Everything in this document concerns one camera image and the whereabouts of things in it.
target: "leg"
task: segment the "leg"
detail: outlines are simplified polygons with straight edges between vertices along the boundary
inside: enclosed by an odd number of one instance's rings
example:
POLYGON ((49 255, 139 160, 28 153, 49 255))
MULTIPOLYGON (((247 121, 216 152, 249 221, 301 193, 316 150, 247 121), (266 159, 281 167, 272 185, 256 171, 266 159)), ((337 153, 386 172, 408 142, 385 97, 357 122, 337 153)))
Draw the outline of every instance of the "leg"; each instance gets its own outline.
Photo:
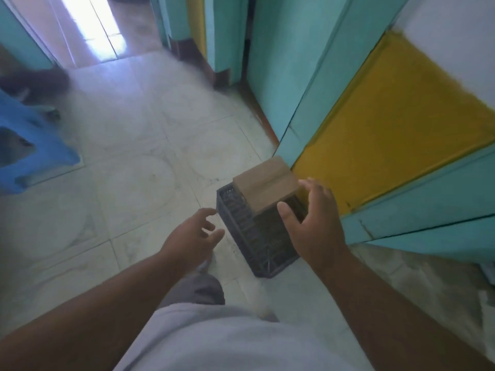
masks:
POLYGON ((200 305, 225 305, 220 282, 211 274, 193 272, 170 289, 157 309, 174 303, 196 303, 200 305))

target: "white t-shirt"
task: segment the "white t-shirt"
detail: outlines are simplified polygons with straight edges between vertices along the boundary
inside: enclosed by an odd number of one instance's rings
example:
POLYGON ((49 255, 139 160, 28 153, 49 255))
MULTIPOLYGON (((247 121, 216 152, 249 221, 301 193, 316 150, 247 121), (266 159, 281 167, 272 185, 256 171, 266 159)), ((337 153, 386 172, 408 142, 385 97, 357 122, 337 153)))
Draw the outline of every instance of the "white t-shirt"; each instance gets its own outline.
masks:
POLYGON ((115 371, 354 371, 316 338, 230 306, 157 310, 115 371))

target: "yellow painted section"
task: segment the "yellow painted section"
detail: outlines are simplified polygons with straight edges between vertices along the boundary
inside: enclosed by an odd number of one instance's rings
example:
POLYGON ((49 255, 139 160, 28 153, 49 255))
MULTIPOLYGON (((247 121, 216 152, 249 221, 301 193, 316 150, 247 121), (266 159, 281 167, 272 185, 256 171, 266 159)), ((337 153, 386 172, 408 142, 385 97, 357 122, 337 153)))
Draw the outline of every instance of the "yellow painted section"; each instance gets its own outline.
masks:
POLYGON ((494 140, 495 113, 387 32, 293 171, 331 187, 344 215, 494 140))
POLYGON ((203 57, 207 60, 207 36, 204 26, 204 0, 186 0, 186 5, 191 37, 203 57))

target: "black plastic crate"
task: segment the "black plastic crate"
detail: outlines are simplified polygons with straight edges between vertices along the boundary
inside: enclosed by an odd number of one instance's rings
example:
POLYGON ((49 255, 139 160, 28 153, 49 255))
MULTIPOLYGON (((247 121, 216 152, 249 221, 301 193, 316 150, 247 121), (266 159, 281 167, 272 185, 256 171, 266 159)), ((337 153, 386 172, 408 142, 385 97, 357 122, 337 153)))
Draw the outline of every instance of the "black plastic crate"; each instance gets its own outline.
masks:
MULTIPOLYGON (((306 210, 295 196, 285 202, 299 221, 305 218, 306 210)), ((217 211, 256 277, 270 279, 299 257, 276 206, 253 217, 229 184, 217 190, 217 211)))

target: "blue plastic stool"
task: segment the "blue plastic stool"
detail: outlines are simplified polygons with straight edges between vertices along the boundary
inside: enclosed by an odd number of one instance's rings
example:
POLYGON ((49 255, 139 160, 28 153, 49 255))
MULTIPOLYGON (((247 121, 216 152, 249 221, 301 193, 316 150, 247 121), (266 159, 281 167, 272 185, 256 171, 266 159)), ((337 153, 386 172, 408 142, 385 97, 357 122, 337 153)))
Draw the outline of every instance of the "blue plastic stool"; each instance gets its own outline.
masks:
POLYGON ((62 141, 54 125, 1 90, 0 128, 14 131, 36 147, 31 155, 0 168, 0 187, 11 193, 26 190, 22 178, 27 175, 81 161, 76 151, 62 141))

